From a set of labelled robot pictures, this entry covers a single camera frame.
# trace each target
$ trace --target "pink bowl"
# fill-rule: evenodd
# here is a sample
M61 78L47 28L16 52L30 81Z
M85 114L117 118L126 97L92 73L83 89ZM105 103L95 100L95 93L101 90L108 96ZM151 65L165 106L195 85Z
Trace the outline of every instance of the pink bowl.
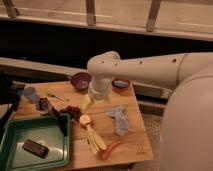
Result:
M89 87L89 83L92 80L92 77L89 73L79 72L72 76L70 82L73 87L78 91L86 90Z

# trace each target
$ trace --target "blue cup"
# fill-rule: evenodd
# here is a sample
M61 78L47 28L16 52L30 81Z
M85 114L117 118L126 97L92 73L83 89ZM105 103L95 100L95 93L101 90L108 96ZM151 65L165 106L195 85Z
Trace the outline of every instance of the blue cup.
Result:
M23 90L23 95L29 100L31 103L36 103L39 100L39 96L34 87L27 87Z

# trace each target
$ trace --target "glass panel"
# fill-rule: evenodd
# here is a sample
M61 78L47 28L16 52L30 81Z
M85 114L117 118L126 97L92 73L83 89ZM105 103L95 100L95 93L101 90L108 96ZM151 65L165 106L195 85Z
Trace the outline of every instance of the glass panel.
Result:
M163 1L156 28L213 33L213 1Z
M86 21L85 0L12 0L21 16Z
M3 3L2 0L0 0L0 15L1 14L7 14L6 10L5 10L5 7L4 7L4 3Z
M151 0L95 0L97 23L145 26Z

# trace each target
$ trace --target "green plastic tray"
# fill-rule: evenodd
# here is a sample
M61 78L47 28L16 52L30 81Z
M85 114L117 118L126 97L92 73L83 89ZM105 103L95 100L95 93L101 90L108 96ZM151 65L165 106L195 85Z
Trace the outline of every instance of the green plastic tray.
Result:
M9 121L0 146L0 170L46 170L69 163L70 119L60 116L67 128L65 137L51 116ZM22 149L25 140L31 139L49 148L45 159Z

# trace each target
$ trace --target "wooden table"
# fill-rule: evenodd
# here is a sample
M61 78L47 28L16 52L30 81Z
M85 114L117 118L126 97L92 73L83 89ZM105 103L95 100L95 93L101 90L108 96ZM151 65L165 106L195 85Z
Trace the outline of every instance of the wooden table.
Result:
M55 98L49 98L56 109L65 108L67 105L80 107L86 94L86 92L76 91L69 82L28 84L27 86L35 87L41 97L45 97L49 92L70 99L69 102L63 102ZM72 160L67 166L56 170L129 164L153 159L151 146L132 85L122 92L117 92L110 87L109 99L96 101L85 113L91 115L94 121L93 128L103 137L106 144L109 144L118 139L118 136L115 134L115 120L108 117L105 112L109 107L121 104L126 106L126 116L129 121L129 131L121 137L124 143L115 148L106 161L102 161L90 151L86 139L86 130L77 122L74 122L73 151L70 154ZM25 97L21 97L20 105L13 118L19 119L39 115L40 113L36 111L35 105L30 104Z

